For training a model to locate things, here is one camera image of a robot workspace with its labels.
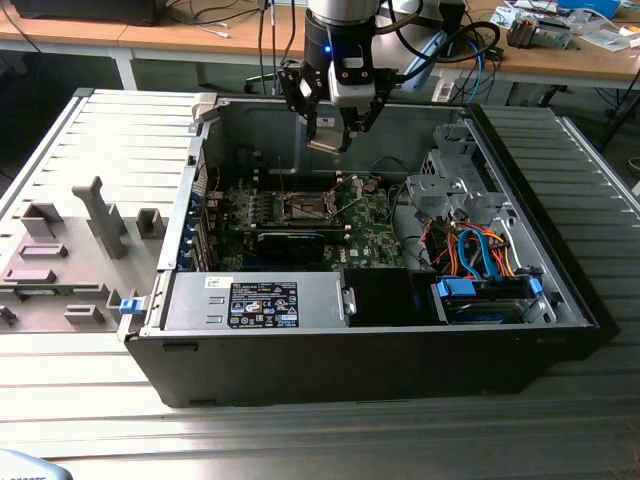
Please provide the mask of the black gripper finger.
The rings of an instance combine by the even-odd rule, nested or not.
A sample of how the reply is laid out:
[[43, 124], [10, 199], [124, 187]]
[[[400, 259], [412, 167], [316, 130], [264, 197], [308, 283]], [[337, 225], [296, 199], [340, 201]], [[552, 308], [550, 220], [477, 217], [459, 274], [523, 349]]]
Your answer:
[[343, 135], [338, 151], [345, 153], [358, 133], [368, 132], [397, 84], [399, 75], [393, 69], [375, 69], [367, 85], [342, 85], [347, 95], [338, 101], [343, 120]]
[[306, 122], [305, 140], [310, 143], [317, 132], [317, 107], [328, 98], [327, 62], [314, 66], [308, 62], [295, 65], [284, 62], [277, 73], [287, 107]]

